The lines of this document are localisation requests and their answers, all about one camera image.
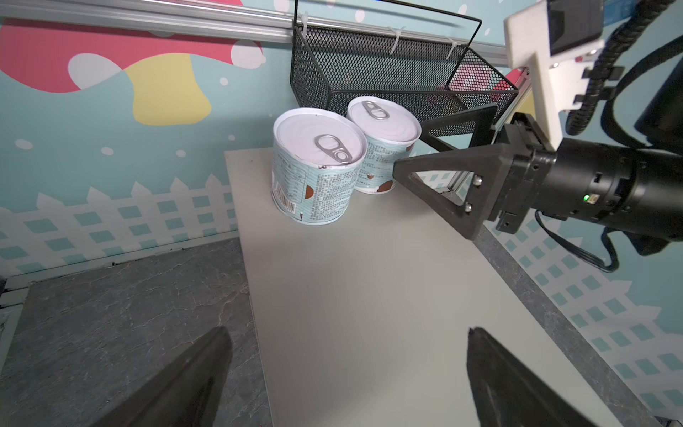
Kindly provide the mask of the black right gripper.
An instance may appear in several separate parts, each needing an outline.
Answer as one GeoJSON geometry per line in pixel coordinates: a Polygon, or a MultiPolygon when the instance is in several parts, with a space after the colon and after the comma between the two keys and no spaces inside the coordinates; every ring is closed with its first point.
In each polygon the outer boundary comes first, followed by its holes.
{"type": "Polygon", "coordinates": [[[496,135],[496,113],[496,105],[487,104],[424,121],[420,140],[440,153],[394,164],[394,180],[468,240],[476,238],[488,217],[496,222],[497,231],[516,233],[557,158],[532,115],[515,113],[496,135]],[[469,149],[456,149],[439,139],[452,135],[471,135],[469,149]],[[470,179],[462,204],[425,183],[420,174],[429,171],[454,172],[456,190],[470,179]]]}

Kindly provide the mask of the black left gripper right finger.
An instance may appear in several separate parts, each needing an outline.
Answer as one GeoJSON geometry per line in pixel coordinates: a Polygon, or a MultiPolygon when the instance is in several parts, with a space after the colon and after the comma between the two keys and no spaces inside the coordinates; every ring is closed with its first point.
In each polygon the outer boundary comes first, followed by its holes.
{"type": "Polygon", "coordinates": [[[482,426],[591,426],[482,327],[468,333],[467,373],[482,426]]]}

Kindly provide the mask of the teal label food can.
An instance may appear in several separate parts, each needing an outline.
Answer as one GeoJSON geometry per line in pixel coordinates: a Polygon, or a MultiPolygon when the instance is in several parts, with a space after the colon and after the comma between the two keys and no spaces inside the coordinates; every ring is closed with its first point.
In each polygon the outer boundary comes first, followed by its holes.
{"type": "Polygon", "coordinates": [[[348,209],[367,153],[364,133],[328,110],[298,108],[273,126],[271,196],[295,222],[326,225],[348,209]]]}

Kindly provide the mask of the teal brown label can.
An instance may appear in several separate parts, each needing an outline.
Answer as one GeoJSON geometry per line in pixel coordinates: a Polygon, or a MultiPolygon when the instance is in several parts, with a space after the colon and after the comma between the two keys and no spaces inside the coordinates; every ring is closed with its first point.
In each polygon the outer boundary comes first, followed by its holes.
{"type": "Polygon", "coordinates": [[[412,153],[422,134],[420,123],[398,103],[372,96],[353,99],[347,108],[347,119],[367,140],[356,190],[366,194],[390,191],[395,184],[394,164],[412,153]]]}

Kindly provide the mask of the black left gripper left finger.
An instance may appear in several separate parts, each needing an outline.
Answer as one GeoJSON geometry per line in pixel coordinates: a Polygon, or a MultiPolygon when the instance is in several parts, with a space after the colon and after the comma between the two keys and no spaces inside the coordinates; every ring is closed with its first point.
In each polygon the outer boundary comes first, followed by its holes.
{"type": "Polygon", "coordinates": [[[95,426],[212,426],[222,398],[232,341],[214,327],[95,426]]]}

